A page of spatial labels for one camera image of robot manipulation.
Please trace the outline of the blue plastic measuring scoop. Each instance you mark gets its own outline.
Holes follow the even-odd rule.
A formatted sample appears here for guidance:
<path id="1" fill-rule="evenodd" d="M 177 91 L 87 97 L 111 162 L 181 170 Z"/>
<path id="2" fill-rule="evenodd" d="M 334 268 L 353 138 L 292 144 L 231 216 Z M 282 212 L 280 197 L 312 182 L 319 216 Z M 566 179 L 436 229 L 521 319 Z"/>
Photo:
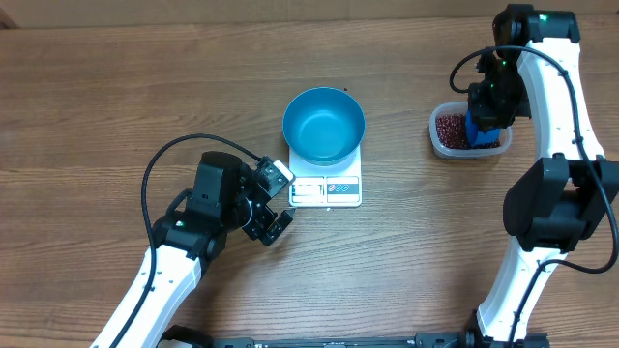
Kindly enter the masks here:
<path id="1" fill-rule="evenodd" d="M 468 110 L 465 114 L 465 135 L 471 148 L 482 148 L 494 144 L 499 140 L 500 133 L 500 129 L 482 131 L 473 122 L 471 111 Z"/>

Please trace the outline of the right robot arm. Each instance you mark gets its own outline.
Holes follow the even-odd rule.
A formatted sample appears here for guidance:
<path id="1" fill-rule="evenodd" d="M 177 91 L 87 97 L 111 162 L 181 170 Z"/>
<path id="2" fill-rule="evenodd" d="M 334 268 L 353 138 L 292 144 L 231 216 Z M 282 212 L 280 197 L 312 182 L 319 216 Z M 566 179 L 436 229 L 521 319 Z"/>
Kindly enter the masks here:
<path id="1" fill-rule="evenodd" d="M 592 130 L 579 76 L 575 15 L 510 4 L 492 23 L 494 44 L 473 59 L 483 75 L 467 88 L 471 142 L 509 127 L 534 125 L 536 159 L 508 190 L 503 224 L 508 248 L 476 312 L 481 347 L 544 347 L 527 323 L 552 272 L 603 219 L 613 219 L 618 165 Z"/>

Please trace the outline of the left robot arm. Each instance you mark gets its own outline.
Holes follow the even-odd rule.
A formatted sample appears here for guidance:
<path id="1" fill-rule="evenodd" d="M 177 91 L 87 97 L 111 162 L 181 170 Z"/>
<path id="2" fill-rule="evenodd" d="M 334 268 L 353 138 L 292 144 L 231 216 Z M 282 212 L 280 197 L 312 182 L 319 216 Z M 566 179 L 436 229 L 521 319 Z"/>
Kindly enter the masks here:
<path id="1" fill-rule="evenodd" d="M 155 247 L 146 251 L 94 346 L 214 346 L 210 336 L 170 321 L 224 250 L 229 232 L 241 229 L 264 246 L 277 239 L 294 212 L 277 214 L 267 204 L 293 178 L 279 160 L 263 157 L 250 168 L 228 153 L 203 153 L 192 188 L 183 190 L 155 222 Z"/>

